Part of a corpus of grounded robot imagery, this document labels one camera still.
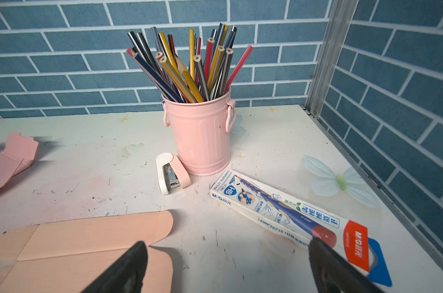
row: blue brick wall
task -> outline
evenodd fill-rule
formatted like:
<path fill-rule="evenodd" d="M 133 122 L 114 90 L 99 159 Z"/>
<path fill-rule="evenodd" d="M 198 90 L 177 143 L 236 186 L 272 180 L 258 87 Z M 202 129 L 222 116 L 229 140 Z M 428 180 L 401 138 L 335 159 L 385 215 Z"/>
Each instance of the blue brick wall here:
<path fill-rule="evenodd" d="M 319 122 L 443 255 L 443 0 L 360 0 Z"/>
<path fill-rule="evenodd" d="M 157 26 L 188 64 L 189 29 L 206 43 L 220 22 L 238 27 L 231 71 L 254 46 L 233 83 L 237 106 L 302 105 L 331 3 L 0 0 L 0 118 L 159 111 L 159 92 L 125 52 L 126 33 L 141 31 L 154 47 Z"/>

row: pencil box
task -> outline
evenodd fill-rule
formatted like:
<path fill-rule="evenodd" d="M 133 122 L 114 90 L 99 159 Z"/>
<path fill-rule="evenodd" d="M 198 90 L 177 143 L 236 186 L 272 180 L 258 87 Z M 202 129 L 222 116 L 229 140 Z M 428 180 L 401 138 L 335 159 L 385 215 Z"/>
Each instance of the pencil box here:
<path fill-rule="evenodd" d="M 300 247 L 320 238 L 369 280 L 392 286 L 380 245 L 365 226 L 232 169 L 212 185 L 210 197 Z"/>

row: bucket handle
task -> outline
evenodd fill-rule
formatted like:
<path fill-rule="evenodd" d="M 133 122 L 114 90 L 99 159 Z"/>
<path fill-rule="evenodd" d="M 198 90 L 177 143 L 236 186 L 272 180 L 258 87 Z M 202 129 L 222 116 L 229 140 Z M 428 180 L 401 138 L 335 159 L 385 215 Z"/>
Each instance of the bucket handle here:
<path fill-rule="evenodd" d="M 236 108 L 235 108 L 236 101 L 231 100 L 230 98 L 228 98 L 226 103 L 228 104 L 228 109 L 226 110 L 227 117 L 226 117 L 225 130 L 226 130 L 227 133 L 229 133 L 231 131 L 231 128 L 233 128 L 233 125 L 234 125 L 234 123 L 236 121 Z M 231 119 L 231 110 L 233 110 L 233 122 L 231 122 L 231 124 L 230 124 L 229 121 Z"/>
<path fill-rule="evenodd" d="M 166 118 L 167 118 L 167 111 L 166 111 L 166 103 L 164 101 L 163 101 L 163 109 L 164 109 L 164 116 L 163 116 L 164 126 L 168 127 L 169 125 L 171 125 L 171 122 L 168 122 L 166 120 Z"/>

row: pencil holder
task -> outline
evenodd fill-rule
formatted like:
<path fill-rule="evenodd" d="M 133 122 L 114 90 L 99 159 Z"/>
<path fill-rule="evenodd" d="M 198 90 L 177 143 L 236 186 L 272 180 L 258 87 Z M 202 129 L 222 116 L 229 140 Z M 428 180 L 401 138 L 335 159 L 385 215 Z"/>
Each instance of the pencil holder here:
<path fill-rule="evenodd" d="M 173 129 L 177 154 L 187 172 L 210 176 L 226 168 L 231 158 L 229 132 L 236 120 L 231 88 L 225 95 L 203 103 L 163 100 L 164 125 Z"/>

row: scratched tabletop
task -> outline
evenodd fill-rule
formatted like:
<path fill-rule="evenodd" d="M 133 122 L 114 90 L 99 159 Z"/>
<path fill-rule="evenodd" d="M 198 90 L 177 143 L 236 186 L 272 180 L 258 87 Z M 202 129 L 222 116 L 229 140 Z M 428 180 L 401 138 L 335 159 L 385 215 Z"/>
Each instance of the scratched tabletop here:
<path fill-rule="evenodd" d="M 347 160 L 297 105 L 238 108 L 228 167 L 368 227 L 379 241 L 393 287 L 443 292 L 443 272 L 379 201 L 345 192 L 315 196 L 303 156 L 335 173 Z M 308 251 L 266 231 L 208 195 L 220 174 L 194 177 L 162 196 L 155 158 L 176 153 L 163 112 L 0 119 L 0 150 L 10 132 L 40 143 L 32 167 L 0 190 L 0 235 L 23 226 L 168 209 L 174 226 L 153 246 L 173 261 L 172 292 L 316 292 Z"/>

